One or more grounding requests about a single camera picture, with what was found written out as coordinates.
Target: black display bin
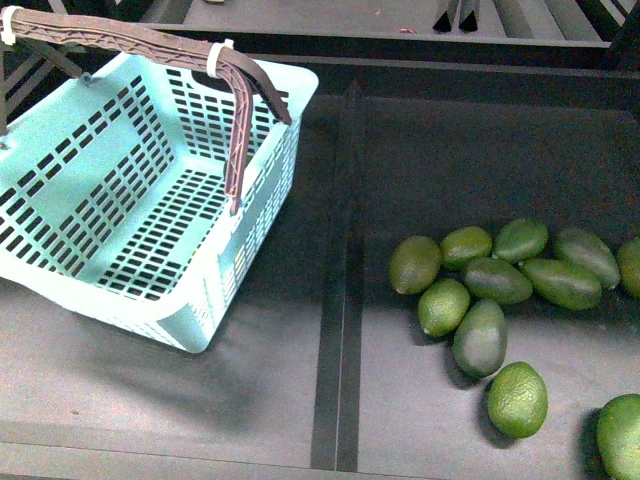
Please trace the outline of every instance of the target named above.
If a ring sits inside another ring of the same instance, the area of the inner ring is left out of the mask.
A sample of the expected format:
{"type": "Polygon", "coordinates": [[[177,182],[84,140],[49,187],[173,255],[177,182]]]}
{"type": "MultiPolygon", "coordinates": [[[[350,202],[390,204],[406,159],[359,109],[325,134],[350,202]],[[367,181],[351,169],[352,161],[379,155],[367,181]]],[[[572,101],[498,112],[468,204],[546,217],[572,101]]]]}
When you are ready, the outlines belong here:
{"type": "Polygon", "coordinates": [[[486,414],[491,378],[471,381],[450,337],[421,332],[417,297],[393,292],[387,265],[409,235],[495,235],[521,216],[614,250],[639,235],[640,74],[303,56],[240,38],[320,87],[291,193],[223,325],[189,355],[0,281],[0,472],[607,478],[595,425],[607,400],[640,391],[640,303],[616,289],[583,312],[537,296],[505,307],[506,363],[533,365],[550,399],[541,431],[509,441],[486,414]]]}

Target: metal bar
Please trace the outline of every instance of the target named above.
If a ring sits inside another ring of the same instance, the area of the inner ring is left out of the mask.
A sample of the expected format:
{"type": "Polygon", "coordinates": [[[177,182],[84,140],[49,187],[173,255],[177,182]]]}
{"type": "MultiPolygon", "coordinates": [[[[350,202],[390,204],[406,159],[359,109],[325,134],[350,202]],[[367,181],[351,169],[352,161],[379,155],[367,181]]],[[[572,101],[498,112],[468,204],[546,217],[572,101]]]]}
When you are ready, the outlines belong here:
{"type": "Polygon", "coordinates": [[[458,27],[463,32],[475,32],[478,30],[480,17],[480,0],[462,0],[460,7],[460,22],[458,27]]]}
{"type": "Polygon", "coordinates": [[[141,22],[182,24],[189,12],[191,2],[155,0],[142,16],[141,22]]]}
{"type": "Polygon", "coordinates": [[[450,32],[458,10],[458,0],[440,0],[436,10],[436,22],[433,29],[438,32],[450,32]]]}
{"type": "Polygon", "coordinates": [[[600,38],[610,42],[624,23],[624,16],[610,0],[576,0],[600,38]]]}
{"type": "Polygon", "coordinates": [[[36,66],[36,64],[41,60],[41,57],[39,55],[31,54],[29,55],[29,58],[27,58],[24,62],[22,62],[18,68],[16,68],[13,73],[11,73],[11,75],[9,75],[9,78],[7,78],[7,80],[5,81],[5,88],[7,89],[6,91],[8,92],[9,90],[11,90],[13,87],[16,86],[16,84],[22,80],[22,78],[33,68],[36,66]]]}
{"type": "Polygon", "coordinates": [[[599,41],[600,36],[574,0],[545,0],[567,40],[599,41]]]}
{"type": "Polygon", "coordinates": [[[633,7],[611,42],[602,67],[631,71],[640,69],[640,2],[633,7]]]}
{"type": "Polygon", "coordinates": [[[49,5],[53,13],[59,13],[60,15],[67,15],[67,7],[64,6],[62,0],[49,0],[49,5]]]}
{"type": "Polygon", "coordinates": [[[495,0],[495,4],[507,37],[535,38],[520,2],[495,0]]]}
{"type": "Polygon", "coordinates": [[[40,55],[45,60],[53,63],[60,70],[71,78],[79,78],[82,75],[82,68],[69,60],[63,53],[47,45],[45,42],[23,38],[20,40],[29,50],[40,55]]]}
{"type": "Polygon", "coordinates": [[[311,468],[355,472],[358,464],[362,231],[358,222],[364,128],[352,84],[339,121],[324,279],[311,468]]]}
{"type": "Polygon", "coordinates": [[[38,84],[44,80],[44,78],[53,69],[54,65],[50,62],[44,62],[38,70],[34,72],[28,80],[26,80],[22,86],[7,99],[7,115],[11,114],[18,105],[29,95],[38,84]]]}

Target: green fruit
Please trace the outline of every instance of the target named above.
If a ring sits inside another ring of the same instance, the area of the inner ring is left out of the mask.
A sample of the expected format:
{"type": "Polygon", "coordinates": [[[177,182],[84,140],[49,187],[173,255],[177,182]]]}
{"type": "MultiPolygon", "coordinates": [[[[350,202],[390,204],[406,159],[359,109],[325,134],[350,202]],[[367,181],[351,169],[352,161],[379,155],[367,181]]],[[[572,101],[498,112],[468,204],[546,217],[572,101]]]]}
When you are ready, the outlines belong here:
{"type": "Polygon", "coordinates": [[[538,295],[569,310],[595,307],[602,297],[598,278],[575,263],[534,258],[524,262],[522,273],[538,295]]]}
{"type": "Polygon", "coordinates": [[[562,230],[553,243],[553,253],[560,260],[582,265],[598,278],[602,288],[615,288],[620,282],[615,257],[593,233],[579,228],[562,230]]]}
{"type": "Polygon", "coordinates": [[[513,266],[496,258],[476,258],[464,272],[464,284],[479,298],[490,298],[501,305],[526,300],[533,293],[531,282],[513,266]]]}
{"type": "Polygon", "coordinates": [[[442,264],[449,270],[462,270],[470,260],[488,256],[492,246],[491,235],[480,227],[461,228],[442,240],[442,264]]]}
{"type": "Polygon", "coordinates": [[[467,313],[471,296],[452,278],[439,280],[422,294],[418,303],[420,326],[427,335],[442,337],[452,332],[467,313]]]}
{"type": "Polygon", "coordinates": [[[549,232],[544,223],[533,218],[519,218],[506,225],[496,237],[493,256],[508,263],[536,257],[544,250],[549,232]]]}
{"type": "Polygon", "coordinates": [[[621,395],[602,408],[597,439],[607,474],[616,480],[640,478],[640,395],[621,395]]]}
{"type": "Polygon", "coordinates": [[[620,267],[622,288],[633,298],[640,300],[640,237],[621,246],[616,260],[620,267]]]}
{"type": "Polygon", "coordinates": [[[460,322],[453,337],[458,366],[475,378],[487,377],[502,366],[507,354],[507,323],[493,300],[478,301],[460,322]]]}
{"type": "Polygon", "coordinates": [[[547,418],[547,387],[531,365],[512,363],[491,383],[488,408],[491,422],[502,433],[512,438],[530,437],[547,418]]]}
{"type": "Polygon", "coordinates": [[[422,293],[435,280],[441,264],[442,254],[436,242],[428,237],[409,237],[391,255],[391,286],[402,295],[422,293]]]}

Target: basket handle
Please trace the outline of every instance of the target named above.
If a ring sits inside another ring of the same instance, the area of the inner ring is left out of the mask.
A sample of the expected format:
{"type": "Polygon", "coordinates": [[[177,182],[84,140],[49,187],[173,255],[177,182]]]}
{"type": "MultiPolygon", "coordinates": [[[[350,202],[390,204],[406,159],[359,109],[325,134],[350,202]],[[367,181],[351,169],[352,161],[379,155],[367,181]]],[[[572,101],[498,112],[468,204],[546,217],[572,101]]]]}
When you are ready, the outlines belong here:
{"type": "MultiPolygon", "coordinates": [[[[0,18],[4,18],[2,9],[0,18]]],[[[55,44],[74,43],[88,47],[142,55],[155,63],[207,72],[212,44],[157,32],[135,23],[125,23],[83,15],[58,15],[30,9],[18,9],[9,16],[7,27],[16,37],[55,44]]],[[[216,61],[216,75],[235,96],[229,161],[224,191],[231,197],[231,212],[240,205],[242,180],[251,132],[252,93],[258,92],[278,121],[291,124],[286,104],[280,98],[265,71],[251,58],[231,48],[222,48],[216,61]]]]}

